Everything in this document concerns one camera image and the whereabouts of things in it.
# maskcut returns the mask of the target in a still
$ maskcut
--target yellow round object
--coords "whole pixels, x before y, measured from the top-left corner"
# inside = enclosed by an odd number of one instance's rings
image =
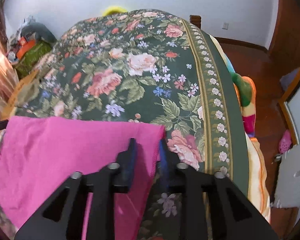
[[[124,12],[127,12],[127,10],[120,6],[110,6],[103,12],[102,16],[107,16],[115,13],[124,13]]]

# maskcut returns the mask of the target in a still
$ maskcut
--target brown floor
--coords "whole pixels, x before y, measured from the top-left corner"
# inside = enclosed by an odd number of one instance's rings
[[[223,51],[230,59],[235,71],[241,76],[252,78],[256,85],[256,138],[260,142],[266,170],[266,187],[272,195],[278,164],[274,156],[278,153],[279,141],[286,130],[286,123],[278,105],[278,99],[283,95],[279,79],[286,70],[274,64],[267,54],[258,49],[238,45],[221,44]],[[271,225],[279,237],[291,230],[295,214],[294,209],[272,208]]]

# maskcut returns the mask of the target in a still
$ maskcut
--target electrical outlet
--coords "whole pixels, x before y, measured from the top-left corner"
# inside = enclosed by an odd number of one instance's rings
[[[229,28],[229,23],[223,23],[222,28],[223,28],[224,30],[227,30],[227,29]]]

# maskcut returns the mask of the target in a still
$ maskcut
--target floral bedspread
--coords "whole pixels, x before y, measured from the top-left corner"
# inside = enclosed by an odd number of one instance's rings
[[[247,147],[231,77],[196,26],[159,10],[90,18],[61,37],[43,67],[50,71],[38,96],[17,115],[165,125],[181,161],[222,171],[247,194]],[[178,238],[180,195],[159,184],[156,175],[138,239]]]

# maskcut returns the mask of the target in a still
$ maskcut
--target pink slipper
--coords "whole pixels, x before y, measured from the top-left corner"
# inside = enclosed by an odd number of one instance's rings
[[[279,152],[281,154],[285,153],[286,151],[288,151],[290,149],[291,144],[292,144],[292,141],[291,141],[290,131],[286,130],[279,142]]]

